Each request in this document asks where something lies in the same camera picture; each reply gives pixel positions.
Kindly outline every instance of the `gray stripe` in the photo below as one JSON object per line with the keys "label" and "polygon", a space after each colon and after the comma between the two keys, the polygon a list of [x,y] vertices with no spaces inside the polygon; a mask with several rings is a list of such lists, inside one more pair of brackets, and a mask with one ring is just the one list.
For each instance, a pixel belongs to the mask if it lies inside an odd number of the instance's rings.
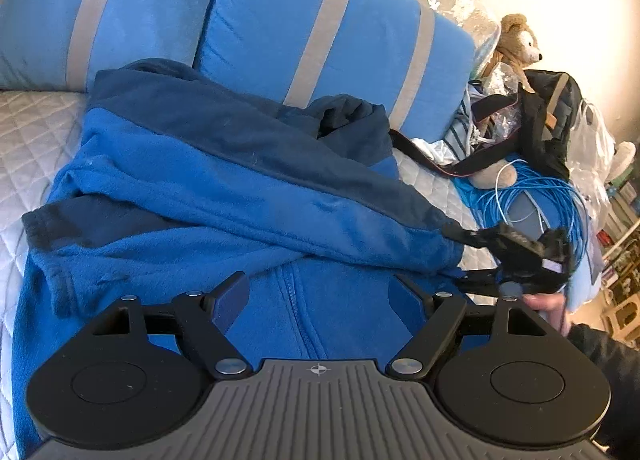
{"label": "gray stripe", "polygon": [[322,0],[284,104],[305,108],[316,89],[349,0]]}
{"label": "gray stripe", "polygon": [[558,106],[560,94],[562,94],[562,90],[564,90],[564,86],[566,85],[567,81],[569,81],[569,75],[562,72],[562,74],[560,74],[560,78],[558,78],[558,83],[556,83],[556,88],[554,88],[554,92],[549,98],[549,103],[546,105],[547,114],[553,115],[556,111],[556,106]]}
{"label": "gray stripe", "polygon": [[89,58],[107,0],[82,0],[66,54],[66,87],[84,92]]}
{"label": "gray stripe", "polygon": [[418,25],[418,34],[415,37],[414,54],[411,57],[411,63],[409,63],[406,76],[404,76],[402,88],[389,116],[389,126],[394,130],[399,130],[404,123],[411,106],[414,104],[420,83],[422,83],[422,76],[429,61],[429,53],[433,43],[434,23],[435,13],[433,10],[420,4],[420,23]]}

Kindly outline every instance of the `finger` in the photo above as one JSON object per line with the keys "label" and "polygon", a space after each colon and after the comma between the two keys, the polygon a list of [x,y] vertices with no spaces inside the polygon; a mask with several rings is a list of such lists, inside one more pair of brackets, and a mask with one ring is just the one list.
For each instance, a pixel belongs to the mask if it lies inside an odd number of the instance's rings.
{"label": "finger", "polygon": [[525,294],[522,300],[533,310],[554,312],[564,309],[564,294]]}

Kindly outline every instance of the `human hand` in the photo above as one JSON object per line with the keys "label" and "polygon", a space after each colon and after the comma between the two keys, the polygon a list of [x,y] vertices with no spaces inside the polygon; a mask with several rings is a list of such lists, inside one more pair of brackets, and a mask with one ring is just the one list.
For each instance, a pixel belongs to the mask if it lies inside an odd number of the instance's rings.
{"label": "human hand", "polygon": [[564,337],[569,335],[571,321],[569,321],[569,314],[566,311],[564,294],[524,294],[522,300],[530,309],[545,312],[549,325]]}

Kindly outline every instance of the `black circular pad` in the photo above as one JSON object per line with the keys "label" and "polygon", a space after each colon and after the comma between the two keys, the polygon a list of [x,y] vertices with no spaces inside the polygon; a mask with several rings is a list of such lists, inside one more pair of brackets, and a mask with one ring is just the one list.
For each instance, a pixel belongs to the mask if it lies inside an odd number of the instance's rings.
{"label": "black circular pad", "polygon": [[94,404],[124,402],[145,385],[145,371],[130,363],[93,364],[80,370],[71,382],[77,396]]}
{"label": "black circular pad", "polygon": [[436,396],[463,428],[507,446],[559,446],[588,437],[607,410],[609,386],[566,346],[573,345],[540,336],[492,337],[444,364]]}
{"label": "black circular pad", "polygon": [[131,335],[80,336],[31,377],[37,427],[85,449],[158,438],[193,413],[206,381],[185,357]]}
{"label": "black circular pad", "polygon": [[491,373],[491,385],[500,395],[515,402],[541,404],[564,390],[564,379],[551,366],[517,361],[498,366]]}

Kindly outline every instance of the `white quilted bedspread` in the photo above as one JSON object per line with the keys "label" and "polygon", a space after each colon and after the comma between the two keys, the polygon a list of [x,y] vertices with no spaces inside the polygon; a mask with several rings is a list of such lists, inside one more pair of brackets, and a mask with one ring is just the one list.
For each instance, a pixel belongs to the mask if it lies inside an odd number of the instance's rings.
{"label": "white quilted bedspread", "polygon": [[[68,92],[0,92],[0,460],[18,458],[12,411],[11,353],[27,244],[20,217],[45,201],[58,170],[78,149],[85,98]],[[401,179],[463,227],[478,226],[450,180],[397,150]],[[494,267],[484,249],[465,248],[463,269]]]}
{"label": "white quilted bedspread", "polygon": [[[394,148],[394,157],[402,182],[411,184],[418,193],[444,212],[453,220],[460,222],[465,229],[478,229],[476,219],[469,208],[462,203],[458,190],[449,179],[436,175],[432,171],[418,166],[404,153]],[[486,249],[473,249],[465,246],[462,260],[458,264],[465,271],[491,269],[496,266],[494,257]]]}

